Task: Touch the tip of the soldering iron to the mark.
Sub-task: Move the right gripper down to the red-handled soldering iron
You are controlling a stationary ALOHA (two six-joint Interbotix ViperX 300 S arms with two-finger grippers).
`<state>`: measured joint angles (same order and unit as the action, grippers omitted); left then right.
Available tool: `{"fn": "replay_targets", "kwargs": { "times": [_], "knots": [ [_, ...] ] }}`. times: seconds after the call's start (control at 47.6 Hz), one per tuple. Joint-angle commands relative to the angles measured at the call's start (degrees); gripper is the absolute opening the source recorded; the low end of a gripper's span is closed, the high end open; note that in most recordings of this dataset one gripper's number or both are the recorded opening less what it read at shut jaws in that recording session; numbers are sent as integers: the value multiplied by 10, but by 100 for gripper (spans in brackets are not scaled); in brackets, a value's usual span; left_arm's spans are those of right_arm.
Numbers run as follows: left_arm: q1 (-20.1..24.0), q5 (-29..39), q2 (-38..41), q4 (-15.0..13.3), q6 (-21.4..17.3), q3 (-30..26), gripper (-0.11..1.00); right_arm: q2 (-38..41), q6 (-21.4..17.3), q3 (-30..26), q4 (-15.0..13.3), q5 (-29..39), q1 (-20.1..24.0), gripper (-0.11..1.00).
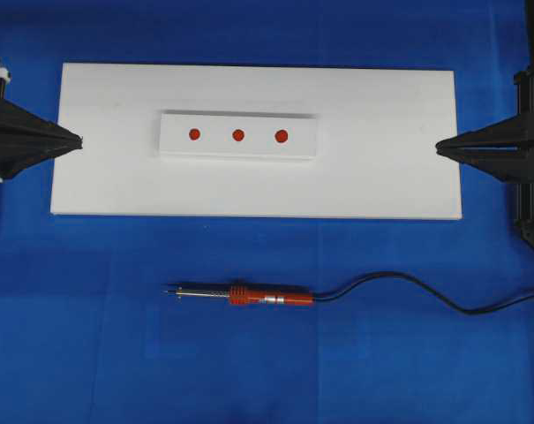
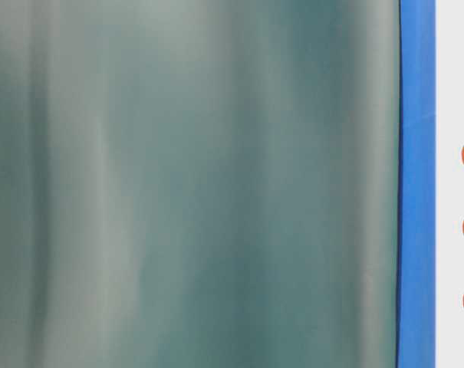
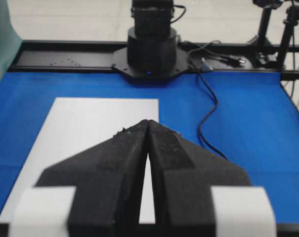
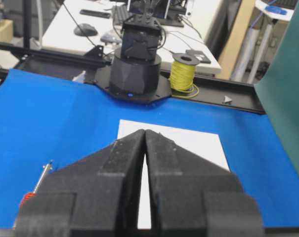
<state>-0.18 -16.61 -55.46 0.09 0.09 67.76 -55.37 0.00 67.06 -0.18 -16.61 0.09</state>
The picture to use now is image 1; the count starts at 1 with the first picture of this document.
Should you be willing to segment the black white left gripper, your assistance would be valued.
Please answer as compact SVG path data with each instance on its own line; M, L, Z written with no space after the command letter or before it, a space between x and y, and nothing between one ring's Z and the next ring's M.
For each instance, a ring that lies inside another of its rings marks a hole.
M81 137L77 134L3 99L6 86L10 82L10 72L0 65L0 134L54 139L66 144L0 145L0 183L4 179L16 177L21 171L38 163L82 149Z

